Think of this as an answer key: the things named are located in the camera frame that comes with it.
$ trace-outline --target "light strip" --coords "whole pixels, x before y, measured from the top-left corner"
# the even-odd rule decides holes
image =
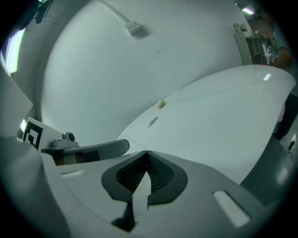
[[[248,13],[249,15],[252,15],[253,14],[253,12],[250,9],[248,9],[248,8],[243,8],[242,11]]]
[[[20,43],[22,41],[24,31],[25,29],[18,31],[11,39],[6,60],[6,67],[9,73],[17,71]]]
[[[267,80],[270,78],[270,76],[271,76],[271,74],[268,73],[268,74],[265,76],[265,78],[263,78],[263,80],[267,81]]]
[[[234,227],[239,228],[250,221],[250,217],[225,191],[217,191],[213,197]]]
[[[26,128],[26,121],[25,119],[23,119],[21,125],[20,125],[20,129],[24,132],[25,131],[25,128]]]
[[[292,137],[292,141],[295,141],[296,140],[296,137],[297,137],[297,135],[294,134],[293,137]]]
[[[69,179],[69,178],[73,178],[76,176],[80,176],[85,174],[85,172],[83,170],[77,170],[77,171],[73,171],[73,172],[69,172],[69,173],[62,173],[62,177],[65,179]]]

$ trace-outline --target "gray floor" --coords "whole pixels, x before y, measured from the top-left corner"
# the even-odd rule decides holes
[[[288,154],[294,134],[298,133],[298,117],[289,132],[280,140],[271,138],[259,161],[241,183],[264,205],[282,199],[297,173],[298,142]]]
[[[294,147],[291,149],[291,153],[293,155],[292,161],[295,164],[296,168],[298,168],[298,116],[295,118],[289,132],[280,140],[280,144],[283,146],[285,150],[288,150],[288,147],[294,135],[297,136],[297,144],[295,144]]]

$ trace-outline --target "white curved wall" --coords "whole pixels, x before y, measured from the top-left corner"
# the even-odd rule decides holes
[[[97,1],[65,27],[49,56],[42,122],[80,145],[115,140],[160,98],[241,66],[232,24],[246,22],[231,0],[108,0],[147,33],[130,36]]]

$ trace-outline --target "white panel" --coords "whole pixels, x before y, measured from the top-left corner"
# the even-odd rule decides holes
[[[45,16],[44,20],[51,21],[53,23],[57,23],[60,16],[65,11],[65,8],[66,8],[65,4],[63,4],[61,2],[54,1],[51,5],[50,9],[48,10],[47,15]]]
[[[22,48],[32,51],[42,52],[42,48],[47,41],[47,38],[40,33],[27,33],[24,34],[24,41],[22,42]]]
[[[26,76],[35,76],[37,75],[39,69],[39,62],[19,64],[18,70],[14,72],[14,80],[20,79],[21,77]]]
[[[32,103],[0,66],[0,135],[16,136]]]
[[[22,48],[20,49],[19,53],[19,59],[18,63],[19,64],[24,64],[24,63],[31,63],[31,62],[37,62],[40,60],[42,55],[41,49],[33,49],[33,48]]]
[[[23,93],[32,101],[35,102],[36,97],[36,76],[26,76],[15,79]]]
[[[26,27],[26,32],[41,33],[41,37],[47,38],[54,27],[55,24],[50,22],[42,21],[40,24],[36,24],[35,20],[32,20]]]

